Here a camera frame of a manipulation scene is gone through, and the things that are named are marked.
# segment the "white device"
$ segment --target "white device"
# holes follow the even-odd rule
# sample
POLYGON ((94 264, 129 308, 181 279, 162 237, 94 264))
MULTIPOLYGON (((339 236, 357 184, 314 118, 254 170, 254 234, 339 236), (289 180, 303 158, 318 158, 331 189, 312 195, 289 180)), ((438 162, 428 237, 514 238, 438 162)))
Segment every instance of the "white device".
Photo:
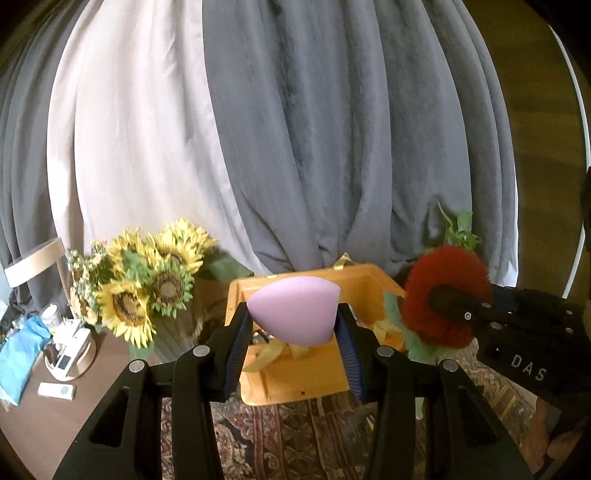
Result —
POLYGON ((39 384, 39 390, 37 391, 37 394, 42 397, 72 400, 74 398, 75 391, 76 387, 74 385, 41 382, 39 384))
POLYGON ((90 329, 79 329, 71 340, 68 341, 66 348, 64 348, 57 364, 54 367, 53 376, 60 381, 65 381, 69 376, 72 366, 77 362, 78 358, 90 343, 90 329))
POLYGON ((57 349, 61 352, 63 346, 67 345, 76 332, 82 327, 82 322, 79 319, 65 319, 64 322, 53 332, 53 341, 57 349))

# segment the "sunflower bouquet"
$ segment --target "sunflower bouquet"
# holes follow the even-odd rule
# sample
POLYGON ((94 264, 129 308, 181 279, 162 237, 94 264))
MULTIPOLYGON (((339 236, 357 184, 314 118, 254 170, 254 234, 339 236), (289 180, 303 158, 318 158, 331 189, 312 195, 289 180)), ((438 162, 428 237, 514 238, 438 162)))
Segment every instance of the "sunflower bouquet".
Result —
POLYGON ((187 309, 195 276, 227 281, 252 274, 215 245, 202 227, 181 218, 156 235, 125 230, 110 246, 95 241, 89 255, 71 249, 72 310, 133 348, 147 349, 158 333, 155 317, 176 319, 187 309))

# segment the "wall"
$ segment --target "wall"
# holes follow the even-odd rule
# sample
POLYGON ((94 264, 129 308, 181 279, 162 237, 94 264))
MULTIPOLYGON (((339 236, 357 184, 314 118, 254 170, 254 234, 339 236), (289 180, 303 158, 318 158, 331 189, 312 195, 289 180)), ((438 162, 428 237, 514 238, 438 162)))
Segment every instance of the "wall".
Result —
MULTIPOLYGON (((561 296, 573 264, 582 214, 585 148, 569 70, 548 25, 524 2, 464 0, 503 89, 519 192, 518 287, 561 296)), ((588 85, 582 85, 584 93, 588 85)), ((589 292, 584 258, 569 299, 589 292)))

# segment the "gray curtain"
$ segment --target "gray curtain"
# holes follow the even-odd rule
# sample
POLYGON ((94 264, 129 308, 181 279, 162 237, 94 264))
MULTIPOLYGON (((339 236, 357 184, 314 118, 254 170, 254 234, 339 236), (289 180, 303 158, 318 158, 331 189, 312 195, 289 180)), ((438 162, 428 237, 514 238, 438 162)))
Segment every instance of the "gray curtain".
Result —
MULTIPOLYGON (((5 267, 56 237, 47 185, 47 115, 53 79, 66 41, 87 0, 63 0, 4 65, 0 78, 0 260, 5 267)), ((18 290, 39 310, 65 305, 57 267, 18 290)))
POLYGON ((203 2, 232 188, 270 270, 345 251, 396 274, 474 212, 493 281, 515 241, 515 167, 491 58, 463 4, 203 2))

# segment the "yellow ribbon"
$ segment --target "yellow ribbon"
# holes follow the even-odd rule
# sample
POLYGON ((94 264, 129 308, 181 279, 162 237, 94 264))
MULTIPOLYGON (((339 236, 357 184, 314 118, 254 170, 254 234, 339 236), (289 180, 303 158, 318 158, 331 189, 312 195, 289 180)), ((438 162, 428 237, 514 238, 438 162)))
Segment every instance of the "yellow ribbon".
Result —
POLYGON ((373 330, 380 343, 384 343, 386 341, 386 334, 389 333, 390 335, 393 335, 402 331, 398 327, 392 325, 388 319, 375 322, 373 330))
POLYGON ((275 361, 275 359, 281 355, 284 348, 285 342, 274 338, 261 349, 261 353, 259 353, 252 362, 246 365, 242 371, 246 373, 260 372, 271 362, 275 361))
POLYGON ((343 254, 342 257, 340 257, 335 264, 333 265, 333 268, 335 270, 343 270, 343 268, 345 268, 347 266, 347 264, 355 264, 355 262, 353 260, 351 260, 351 257, 349 256, 349 254, 347 252, 345 252, 343 254))
MULTIPOLYGON (((282 342, 277 338, 272 339, 261 349, 261 353, 259 353, 258 356, 252 362, 246 365, 242 369, 242 371, 246 373, 260 372, 267 365, 273 363, 277 359, 277 357, 279 357, 283 353, 283 350, 285 349, 286 345, 287 344, 285 342, 282 342)), ((294 360, 304 358, 310 350, 306 346, 293 345, 293 343, 290 343, 289 345, 294 360)))

